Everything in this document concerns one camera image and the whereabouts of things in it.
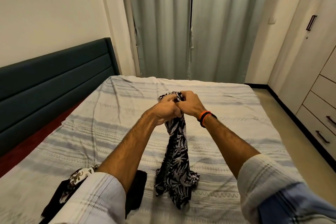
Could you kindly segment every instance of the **upholstered headboard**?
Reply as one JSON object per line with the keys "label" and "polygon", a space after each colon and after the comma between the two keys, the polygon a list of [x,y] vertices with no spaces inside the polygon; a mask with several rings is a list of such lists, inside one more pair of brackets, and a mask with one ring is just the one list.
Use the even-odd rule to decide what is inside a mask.
{"label": "upholstered headboard", "polygon": [[119,69],[110,38],[0,68],[0,156]]}

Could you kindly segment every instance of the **person's right hand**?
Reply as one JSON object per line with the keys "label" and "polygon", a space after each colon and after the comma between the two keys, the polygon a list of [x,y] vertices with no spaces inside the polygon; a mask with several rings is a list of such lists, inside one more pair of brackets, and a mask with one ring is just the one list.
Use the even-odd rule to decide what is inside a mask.
{"label": "person's right hand", "polygon": [[203,111],[206,111],[198,95],[191,90],[181,91],[184,101],[176,103],[177,107],[185,114],[191,115],[198,119]]}

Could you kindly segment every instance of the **hand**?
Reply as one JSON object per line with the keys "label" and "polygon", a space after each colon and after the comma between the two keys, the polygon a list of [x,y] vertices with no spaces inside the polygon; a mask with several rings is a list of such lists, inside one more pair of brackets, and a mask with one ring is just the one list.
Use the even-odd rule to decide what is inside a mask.
{"label": "hand", "polygon": [[181,91],[185,101],[177,102],[176,105],[181,111],[187,115],[199,118],[203,111],[206,111],[198,95],[191,90]]}
{"label": "hand", "polygon": [[147,110],[145,113],[154,115],[157,125],[164,124],[166,121],[176,117],[181,117],[180,109],[175,105],[176,94],[166,95],[159,103]]}

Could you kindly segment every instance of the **mattress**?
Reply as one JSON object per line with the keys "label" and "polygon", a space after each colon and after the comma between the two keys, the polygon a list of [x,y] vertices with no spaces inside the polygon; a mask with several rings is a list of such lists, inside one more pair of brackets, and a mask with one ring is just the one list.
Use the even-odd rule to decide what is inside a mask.
{"label": "mattress", "polygon": [[[81,167],[101,163],[142,113],[171,91],[192,90],[205,108],[258,151],[297,172],[250,86],[111,76],[90,94],[36,149],[0,179],[0,223],[38,223],[62,180]],[[139,165],[147,172],[138,210],[127,223],[244,223],[237,181],[205,128],[185,116],[190,168],[200,174],[191,201],[178,210],[165,193],[156,197],[154,175],[169,135],[154,129]]]}

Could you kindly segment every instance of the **drawer handle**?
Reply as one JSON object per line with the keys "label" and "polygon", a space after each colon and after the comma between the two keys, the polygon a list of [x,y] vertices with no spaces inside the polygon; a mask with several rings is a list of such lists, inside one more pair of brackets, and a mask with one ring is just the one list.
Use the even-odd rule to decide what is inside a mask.
{"label": "drawer handle", "polygon": [[333,121],[333,119],[330,116],[326,116],[328,120],[330,120],[335,126],[336,126],[336,122]]}
{"label": "drawer handle", "polygon": [[316,133],[322,138],[322,140],[325,142],[325,143],[330,143],[328,142],[327,140],[324,139],[324,137],[321,135],[321,133],[318,131],[318,130],[315,130]]}

